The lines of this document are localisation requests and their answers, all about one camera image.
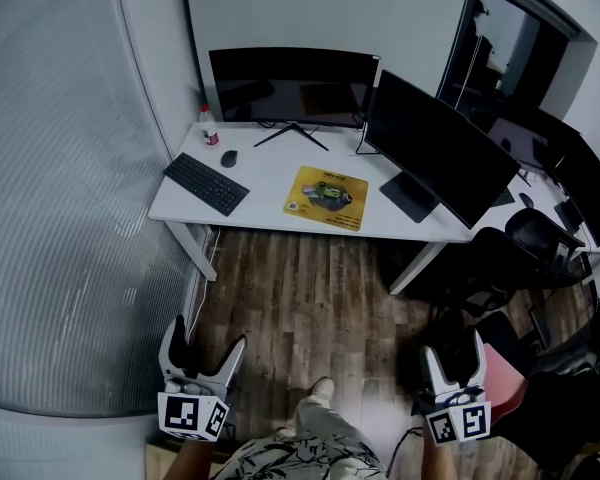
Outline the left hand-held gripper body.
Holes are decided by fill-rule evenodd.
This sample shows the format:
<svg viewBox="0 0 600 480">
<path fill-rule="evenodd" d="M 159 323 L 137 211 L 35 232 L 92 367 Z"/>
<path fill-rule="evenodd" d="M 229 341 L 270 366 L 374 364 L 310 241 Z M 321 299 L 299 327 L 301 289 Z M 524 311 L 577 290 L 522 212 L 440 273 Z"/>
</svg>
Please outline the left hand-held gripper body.
<svg viewBox="0 0 600 480">
<path fill-rule="evenodd" d="M 196 378 L 167 373 L 157 394 L 159 429 L 183 440 L 217 442 L 229 414 L 229 384 L 228 371 Z"/>
</svg>

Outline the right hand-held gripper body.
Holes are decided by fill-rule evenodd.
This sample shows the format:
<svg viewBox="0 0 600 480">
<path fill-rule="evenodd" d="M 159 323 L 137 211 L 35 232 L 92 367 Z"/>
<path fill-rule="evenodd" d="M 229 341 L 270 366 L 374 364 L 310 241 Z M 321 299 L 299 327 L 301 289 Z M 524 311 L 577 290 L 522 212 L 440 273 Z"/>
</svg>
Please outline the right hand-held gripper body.
<svg viewBox="0 0 600 480">
<path fill-rule="evenodd" d="M 485 390 L 474 386 L 444 393 L 441 402 L 421 392 L 413 413 L 424 418 L 435 446 L 464 443 L 491 434 L 491 402 Z"/>
</svg>

